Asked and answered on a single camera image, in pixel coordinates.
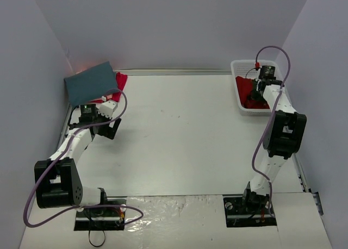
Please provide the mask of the red t shirt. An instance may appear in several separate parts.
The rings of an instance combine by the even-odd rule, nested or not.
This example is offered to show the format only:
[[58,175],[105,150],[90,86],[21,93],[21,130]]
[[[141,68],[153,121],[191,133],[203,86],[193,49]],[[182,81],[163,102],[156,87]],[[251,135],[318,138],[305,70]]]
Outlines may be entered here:
[[237,90],[240,98],[240,103],[245,109],[269,109],[269,105],[264,100],[255,100],[251,97],[253,90],[253,80],[243,78],[241,76],[236,77]]
[[[121,73],[121,72],[117,72],[115,78],[116,78],[116,82],[117,82],[118,88],[121,91],[123,91],[124,88],[125,88],[128,76],[126,74]],[[112,100],[112,101],[115,101],[115,102],[118,102],[120,100],[120,97],[121,97],[121,93],[120,92],[112,93],[112,95],[113,95],[112,99],[109,99],[109,100]],[[105,96],[103,96],[101,98],[98,98],[98,99],[93,99],[92,101],[90,101],[90,103],[103,103],[103,102],[106,101],[104,97]]]

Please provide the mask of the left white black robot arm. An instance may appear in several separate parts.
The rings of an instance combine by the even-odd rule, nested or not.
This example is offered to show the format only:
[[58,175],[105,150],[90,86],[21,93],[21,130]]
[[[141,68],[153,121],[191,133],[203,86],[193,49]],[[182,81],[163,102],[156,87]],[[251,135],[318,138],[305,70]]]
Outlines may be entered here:
[[106,101],[100,106],[85,104],[80,106],[77,123],[69,126],[69,131],[58,150],[46,160],[34,166],[36,201],[39,208],[65,206],[90,206],[96,215],[104,215],[109,210],[109,201],[103,188],[88,188],[82,185],[77,162],[92,143],[96,135],[113,139],[121,118],[113,119],[118,104]]

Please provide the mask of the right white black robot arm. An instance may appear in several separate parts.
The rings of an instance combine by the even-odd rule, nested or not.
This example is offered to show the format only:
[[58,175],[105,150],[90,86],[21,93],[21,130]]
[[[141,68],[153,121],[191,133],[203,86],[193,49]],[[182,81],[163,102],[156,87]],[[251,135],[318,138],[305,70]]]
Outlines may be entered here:
[[241,199],[244,211],[252,213],[271,207],[272,182],[280,168],[301,146],[307,117],[298,113],[284,92],[284,82],[275,76],[274,66],[260,66],[258,78],[252,81],[249,98],[265,101],[271,109],[270,119],[252,156],[251,166],[256,173],[248,182]]

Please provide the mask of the white plastic basket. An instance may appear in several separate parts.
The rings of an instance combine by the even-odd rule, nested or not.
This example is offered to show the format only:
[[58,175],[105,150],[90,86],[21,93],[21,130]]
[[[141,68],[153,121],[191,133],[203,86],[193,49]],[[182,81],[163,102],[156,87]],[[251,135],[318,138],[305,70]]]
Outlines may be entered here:
[[278,65],[271,60],[260,60],[259,69],[256,62],[233,60],[231,62],[232,84],[237,98],[239,112],[243,116],[269,116],[271,109],[263,98],[265,87],[270,84],[262,74],[271,72],[270,81],[279,85],[283,76]]

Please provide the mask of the folded teal t shirt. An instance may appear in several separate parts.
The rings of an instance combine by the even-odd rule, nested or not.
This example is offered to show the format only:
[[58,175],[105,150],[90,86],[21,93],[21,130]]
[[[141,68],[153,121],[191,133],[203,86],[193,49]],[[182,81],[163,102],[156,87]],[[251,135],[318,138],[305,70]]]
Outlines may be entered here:
[[104,62],[76,75],[64,78],[69,103],[79,106],[117,92],[116,74],[110,62]]

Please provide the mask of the folded red t shirt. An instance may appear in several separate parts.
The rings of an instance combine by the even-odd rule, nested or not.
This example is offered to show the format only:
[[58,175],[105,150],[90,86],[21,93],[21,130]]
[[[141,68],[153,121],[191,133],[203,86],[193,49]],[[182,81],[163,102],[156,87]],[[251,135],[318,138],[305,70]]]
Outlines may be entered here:
[[[125,88],[128,76],[126,74],[121,73],[121,72],[117,72],[115,78],[116,78],[116,82],[117,82],[118,88],[121,91],[123,91],[124,88]],[[121,97],[121,93],[120,92],[112,93],[112,95],[113,95],[112,99],[109,99],[109,100],[112,100],[112,101],[115,101],[115,102],[118,102],[120,100],[120,97]],[[101,98],[98,98],[98,99],[93,99],[92,101],[90,101],[90,103],[103,103],[103,102],[106,101],[104,97],[105,96],[103,96]]]

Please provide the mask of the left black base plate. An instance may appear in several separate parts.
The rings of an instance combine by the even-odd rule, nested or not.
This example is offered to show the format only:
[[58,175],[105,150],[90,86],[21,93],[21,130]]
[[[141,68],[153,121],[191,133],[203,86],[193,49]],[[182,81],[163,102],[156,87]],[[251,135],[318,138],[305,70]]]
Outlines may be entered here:
[[122,231],[125,209],[94,208],[76,212],[74,231]]

